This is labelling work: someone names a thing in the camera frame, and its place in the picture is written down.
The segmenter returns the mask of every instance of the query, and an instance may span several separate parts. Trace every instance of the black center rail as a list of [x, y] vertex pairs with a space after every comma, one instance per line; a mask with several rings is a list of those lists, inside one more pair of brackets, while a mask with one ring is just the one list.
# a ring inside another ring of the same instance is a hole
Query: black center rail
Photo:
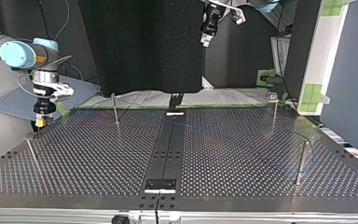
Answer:
[[[36, 159], [26, 144], [2, 156], [0, 207], [358, 213], [358, 160], [273, 111], [118, 110], [118, 125], [111, 110], [76, 111], [31, 142]], [[175, 191], [146, 193], [153, 183]]]

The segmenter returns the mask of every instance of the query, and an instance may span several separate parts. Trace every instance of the vertical pin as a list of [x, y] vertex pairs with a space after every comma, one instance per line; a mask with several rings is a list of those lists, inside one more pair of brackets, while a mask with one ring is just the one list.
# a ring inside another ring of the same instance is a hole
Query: vertical pin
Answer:
[[113, 109], [114, 109], [114, 111], [115, 111], [116, 124], [118, 124], [118, 116], [117, 116], [117, 109], [116, 109], [116, 96], [115, 96], [115, 93], [112, 93], [112, 102], [113, 102]]
[[28, 144], [28, 148], [31, 151], [32, 157], [34, 158], [34, 160], [36, 160], [36, 155], [34, 154], [34, 148], [31, 145], [31, 141], [30, 140], [26, 140], [26, 141], [27, 141], [27, 144]]
[[301, 153], [301, 158], [300, 158], [300, 164], [298, 165], [298, 172], [297, 172], [297, 177], [296, 177], [296, 185], [300, 185], [301, 183], [301, 177], [303, 175], [304, 172], [304, 164], [305, 164], [305, 153], [307, 151], [307, 148], [309, 147], [310, 142], [305, 141], [304, 145], [303, 145], [303, 150]]

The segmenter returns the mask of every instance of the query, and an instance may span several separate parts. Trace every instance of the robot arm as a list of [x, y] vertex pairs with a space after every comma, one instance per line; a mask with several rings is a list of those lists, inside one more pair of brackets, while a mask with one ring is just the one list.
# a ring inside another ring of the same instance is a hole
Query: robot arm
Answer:
[[55, 41], [35, 38], [33, 43], [25, 43], [0, 34], [0, 59], [10, 67], [34, 70], [37, 127], [46, 126], [52, 119], [57, 101], [74, 94], [68, 84], [60, 83], [58, 65], [64, 60], [60, 59], [58, 43]]

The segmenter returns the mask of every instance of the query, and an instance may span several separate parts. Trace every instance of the white cable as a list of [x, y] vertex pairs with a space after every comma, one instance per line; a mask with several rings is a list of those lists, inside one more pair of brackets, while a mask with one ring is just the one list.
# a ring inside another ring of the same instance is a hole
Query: white cable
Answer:
[[56, 37], [54, 38], [55, 41], [57, 41], [58, 37], [60, 36], [60, 34], [62, 33], [62, 31], [66, 28], [66, 26], [68, 25], [68, 22], [69, 22], [69, 17], [70, 17], [69, 2], [68, 2], [68, 0], [65, 0], [65, 1], [66, 1], [66, 8], [68, 8], [68, 14], [67, 14], [67, 17], [66, 17], [66, 22], [65, 22], [65, 24], [63, 25], [63, 27], [61, 28], [61, 30], [57, 33]]
[[27, 76], [29, 74], [25, 74], [25, 75], [22, 75], [19, 77], [19, 79], [17, 79], [17, 83], [19, 84], [20, 88], [22, 88], [23, 91], [27, 92], [28, 94], [34, 96], [34, 97], [38, 97], [38, 98], [44, 98], [44, 99], [49, 99], [50, 97], [49, 96], [40, 96], [40, 95], [36, 95], [34, 94], [33, 92], [30, 92], [30, 91], [27, 91], [27, 89], [25, 89], [22, 84], [21, 84], [21, 79], [25, 76]]

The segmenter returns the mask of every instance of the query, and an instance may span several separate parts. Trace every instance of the small black object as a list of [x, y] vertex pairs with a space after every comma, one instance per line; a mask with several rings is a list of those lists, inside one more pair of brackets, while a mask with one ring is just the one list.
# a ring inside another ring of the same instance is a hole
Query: small black object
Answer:
[[176, 109], [177, 106], [179, 106], [182, 103], [184, 94], [171, 94], [171, 100], [170, 100], [170, 106], [168, 107], [168, 112], [171, 113], [180, 113], [181, 111]]
[[[34, 84], [34, 89], [45, 91], [46, 94], [44, 94], [43, 96], [50, 96], [55, 92], [55, 90], [50, 87], [45, 87], [37, 84]], [[42, 114], [42, 115], [50, 114], [50, 113], [54, 113], [56, 109], [57, 109], [56, 105], [53, 104], [48, 98], [37, 98], [36, 103], [34, 104], [34, 112], [36, 114]]]
[[130, 219], [128, 217], [116, 216], [112, 218], [112, 224], [130, 224]]
[[205, 22], [201, 26], [201, 31], [206, 35], [216, 36], [217, 25], [224, 16], [226, 8], [213, 3], [208, 4], [205, 8]]

